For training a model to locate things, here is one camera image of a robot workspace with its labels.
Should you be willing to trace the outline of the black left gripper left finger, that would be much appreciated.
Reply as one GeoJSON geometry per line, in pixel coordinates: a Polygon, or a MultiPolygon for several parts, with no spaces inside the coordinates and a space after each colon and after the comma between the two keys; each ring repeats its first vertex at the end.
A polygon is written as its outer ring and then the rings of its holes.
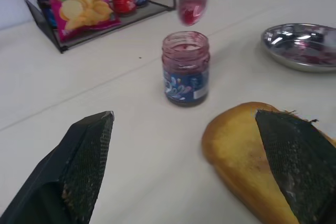
{"type": "Polygon", "coordinates": [[[74,123],[34,168],[1,223],[89,223],[101,188],[114,113],[74,123]]]}

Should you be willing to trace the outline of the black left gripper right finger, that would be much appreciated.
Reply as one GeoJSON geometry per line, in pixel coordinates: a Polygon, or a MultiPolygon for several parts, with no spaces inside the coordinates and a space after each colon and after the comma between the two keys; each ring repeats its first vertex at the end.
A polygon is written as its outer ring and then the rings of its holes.
{"type": "Polygon", "coordinates": [[[271,173],[299,223],[335,223],[335,146],[289,112],[258,110],[255,120],[271,173]]]}

